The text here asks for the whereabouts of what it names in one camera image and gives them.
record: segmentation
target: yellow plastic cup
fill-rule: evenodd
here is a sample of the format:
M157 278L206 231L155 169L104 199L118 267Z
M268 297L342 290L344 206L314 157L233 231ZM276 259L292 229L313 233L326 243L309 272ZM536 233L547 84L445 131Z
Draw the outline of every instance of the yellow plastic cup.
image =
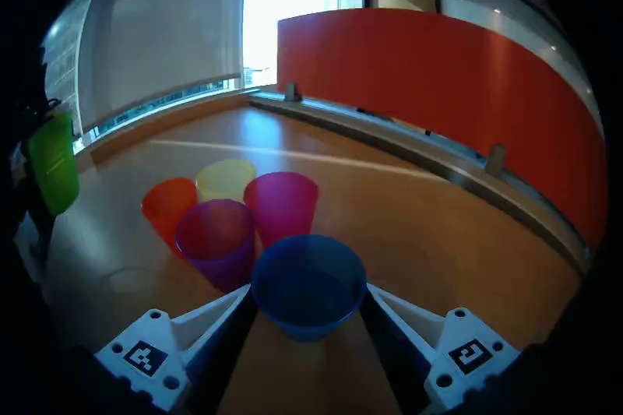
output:
M248 160L225 159L197 174L195 186L201 201L233 199L244 202L245 188L255 179L255 166Z

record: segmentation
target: table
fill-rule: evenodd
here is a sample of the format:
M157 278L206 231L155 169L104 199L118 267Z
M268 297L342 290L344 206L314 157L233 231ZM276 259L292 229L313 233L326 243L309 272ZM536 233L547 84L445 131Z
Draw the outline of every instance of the table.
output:
M250 160L257 175L309 176L320 187L312 232L355 250L372 283L440 315L469 308L520 349L547 336L578 286L539 237L461 187L243 107L161 132L81 173L79 198L57 218L44 285L65 345L97 351L150 308L174 317L221 295L167 249L139 206L155 184L228 157ZM298 344L260 312L220 410L398 409L359 315L322 343Z

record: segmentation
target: wall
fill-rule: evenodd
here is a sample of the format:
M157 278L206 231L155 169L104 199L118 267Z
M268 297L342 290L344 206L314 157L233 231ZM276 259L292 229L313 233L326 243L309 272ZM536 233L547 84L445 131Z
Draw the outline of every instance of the wall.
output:
M607 216L605 145L547 63L495 32L405 9L351 9L279 24L277 85L377 111L480 154L548 198L591 248ZM400 83L387 86L386 83Z

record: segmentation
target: blue plastic cup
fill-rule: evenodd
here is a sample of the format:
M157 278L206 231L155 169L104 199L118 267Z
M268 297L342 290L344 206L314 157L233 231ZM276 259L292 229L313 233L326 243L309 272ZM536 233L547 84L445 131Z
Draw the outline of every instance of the blue plastic cup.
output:
M288 336L320 340L361 304L364 265L353 250L322 235L278 241L255 264L253 297Z

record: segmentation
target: plastic cup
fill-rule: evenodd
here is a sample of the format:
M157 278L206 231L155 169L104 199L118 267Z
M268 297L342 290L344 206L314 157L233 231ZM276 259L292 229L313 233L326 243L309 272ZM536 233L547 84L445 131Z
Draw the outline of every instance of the plastic cup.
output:
M195 179L201 201L233 199L242 202L245 188L255 178L255 166L241 159L226 159L208 165Z
M47 121L28 141L34 177L53 216L66 211L78 197L72 136L72 115L65 112Z
M196 204L195 183L189 178L172 178L156 185L145 195L141 210L160 238L179 255L175 229L182 216Z
M320 340L361 304L364 266L345 244L321 235L286 238L255 264L253 297L289 337Z
M180 220L176 241L183 256L225 294L251 280L255 222L241 202L200 203Z
M294 172L274 172L249 183L245 204L255 216L264 248L287 237L309 234L318 195L315 182Z

